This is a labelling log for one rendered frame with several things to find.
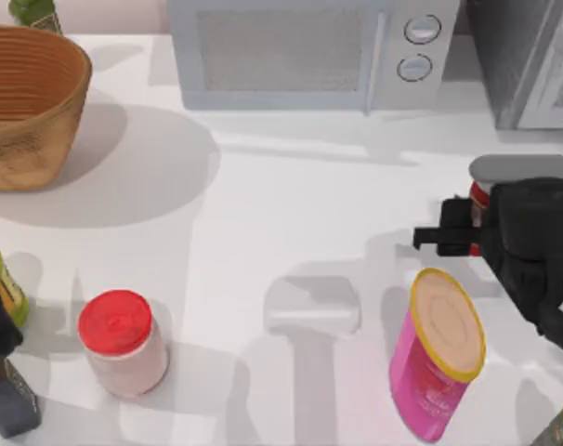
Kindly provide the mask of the red can with gold band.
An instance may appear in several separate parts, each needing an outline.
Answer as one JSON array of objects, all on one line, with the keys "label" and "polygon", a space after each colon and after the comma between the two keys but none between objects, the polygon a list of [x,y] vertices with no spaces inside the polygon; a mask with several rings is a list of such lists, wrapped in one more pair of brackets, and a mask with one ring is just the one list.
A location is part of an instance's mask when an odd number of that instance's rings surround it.
[{"label": "red can with gold band", "polygon": [[474,228],[481,226],[484,212],[490,203],[491,188],[491,183],[481,183],[477,180],[471,184],[469,198],[472,201],[471,221]]}]

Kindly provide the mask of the pink can with yellow rim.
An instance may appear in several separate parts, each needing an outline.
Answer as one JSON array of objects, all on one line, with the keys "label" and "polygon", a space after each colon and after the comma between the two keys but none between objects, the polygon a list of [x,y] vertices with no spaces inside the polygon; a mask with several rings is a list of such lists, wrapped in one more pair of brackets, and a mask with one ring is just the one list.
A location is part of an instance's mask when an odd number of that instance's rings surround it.
[{"label": "pink can with yellow rim", "polygon": [[464,288],[441,269],[420,270],[389,365],[393,401],[417,438],[442,437],[485,356],[483,327]]}]

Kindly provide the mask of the round microwave knob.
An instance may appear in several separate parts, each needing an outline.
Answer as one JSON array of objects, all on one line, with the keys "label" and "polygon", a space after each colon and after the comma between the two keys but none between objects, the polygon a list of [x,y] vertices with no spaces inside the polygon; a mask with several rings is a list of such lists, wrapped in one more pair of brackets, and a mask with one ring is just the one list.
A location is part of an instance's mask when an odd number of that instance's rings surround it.
[{"label": "round microwave knob", "polygon": [[434,15],[425,15],[408,20],[404,35],[414,45],[426,45],[434,41],[441,32],[441,22]]},{"label": "round microwave knob", "polygon": [[399,78],[408,83],[421,82],[425,80],[432,71],[432,60],[423,54],[417,54],[402,59],[397,67]]}]

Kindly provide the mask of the grey cabinet with dark inside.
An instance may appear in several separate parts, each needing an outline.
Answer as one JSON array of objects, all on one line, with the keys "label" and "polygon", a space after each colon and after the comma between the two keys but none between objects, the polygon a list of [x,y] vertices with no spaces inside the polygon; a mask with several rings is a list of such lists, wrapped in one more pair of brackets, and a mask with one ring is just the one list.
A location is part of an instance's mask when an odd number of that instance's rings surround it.
[{"label": "grey cabinet with dark inside", "polygon": [[563,130],[563,0],[468,0],[495,126]]}]

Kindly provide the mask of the pale microwave oven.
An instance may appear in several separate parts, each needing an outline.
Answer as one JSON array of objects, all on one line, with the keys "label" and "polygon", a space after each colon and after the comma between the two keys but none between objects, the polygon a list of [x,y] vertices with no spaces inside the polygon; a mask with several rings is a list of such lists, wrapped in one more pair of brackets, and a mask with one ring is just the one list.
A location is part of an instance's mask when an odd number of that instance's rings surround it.
[{"label": "pale microwave oven", "polygon": [[[461,0],[382,1],[386,22],[371,112],[426,109],[433,103],[441,84]],[[425,15],[440,20],[441,32],[431,43],[414,45],[405,37],[404,27],[408,20]],[[421,82],[405,82],[397,74],[398,64],[417,54],[432,60],[433,71]]]}]

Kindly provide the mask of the microwave oven door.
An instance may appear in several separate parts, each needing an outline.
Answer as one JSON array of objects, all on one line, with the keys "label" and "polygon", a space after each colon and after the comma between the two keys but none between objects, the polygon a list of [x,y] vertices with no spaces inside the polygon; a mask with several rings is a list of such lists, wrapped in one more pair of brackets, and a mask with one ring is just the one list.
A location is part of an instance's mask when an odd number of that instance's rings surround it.
[{"label": "microwave oven door", "polygon": [[382,0],[167,0],[195,111],[362,110]]}]

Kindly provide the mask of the pale jar with red lid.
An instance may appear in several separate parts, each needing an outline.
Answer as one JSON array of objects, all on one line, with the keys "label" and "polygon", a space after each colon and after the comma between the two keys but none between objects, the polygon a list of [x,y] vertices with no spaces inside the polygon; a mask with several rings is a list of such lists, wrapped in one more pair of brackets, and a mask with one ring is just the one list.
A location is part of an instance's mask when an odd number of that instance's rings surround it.
[{"label": "pale jar with red lid", "polygon": [[169,364],[166,343],[149,302],[123,289],[83,307],[77,333],[97,380],[111,394],[135,398],[156,387]]}]

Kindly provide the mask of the brown woven basket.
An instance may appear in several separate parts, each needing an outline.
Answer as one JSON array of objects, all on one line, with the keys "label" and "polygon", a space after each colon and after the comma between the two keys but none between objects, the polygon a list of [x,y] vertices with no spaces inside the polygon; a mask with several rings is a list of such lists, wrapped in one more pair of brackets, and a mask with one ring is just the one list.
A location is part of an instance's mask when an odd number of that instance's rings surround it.
[{"label": "brown woven basket", "polygon": [[91,76],[73,40],[0,24],[0,191],[38,190],[59,177]]}]

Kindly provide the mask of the green bottle with orange label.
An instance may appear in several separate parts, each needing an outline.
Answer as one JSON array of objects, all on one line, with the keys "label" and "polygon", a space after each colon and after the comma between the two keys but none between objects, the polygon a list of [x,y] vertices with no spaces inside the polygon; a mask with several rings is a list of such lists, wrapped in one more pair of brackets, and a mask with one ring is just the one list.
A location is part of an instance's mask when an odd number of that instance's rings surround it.
[{"label": "green bottle with orange label", "polygon": [[29,300],[21,287],[13,280],[0,251],[0,298],[13,320],[21,328],[29,315]]}]

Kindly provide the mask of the dark grey square bottle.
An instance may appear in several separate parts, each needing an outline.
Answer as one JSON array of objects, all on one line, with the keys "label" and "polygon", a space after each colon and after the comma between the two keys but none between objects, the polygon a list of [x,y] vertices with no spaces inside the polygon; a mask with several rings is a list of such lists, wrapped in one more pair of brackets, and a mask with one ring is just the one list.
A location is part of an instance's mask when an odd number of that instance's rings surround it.
[{"label": "dark grey square bottle", "polygon": [[10,439],[41,425],[37,395],[18,369],[0,357],[0,436]]}]

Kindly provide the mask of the green bottle with dark label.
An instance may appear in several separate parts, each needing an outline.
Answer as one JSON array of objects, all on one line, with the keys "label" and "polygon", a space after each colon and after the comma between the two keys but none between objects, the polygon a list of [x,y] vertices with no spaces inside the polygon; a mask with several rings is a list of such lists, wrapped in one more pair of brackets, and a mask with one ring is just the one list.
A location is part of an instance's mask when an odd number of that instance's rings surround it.
[{"label": "green bottle with dark label", "polygon": [[9,0],[8,11],[19,26],[62,34],[54,0]]}]

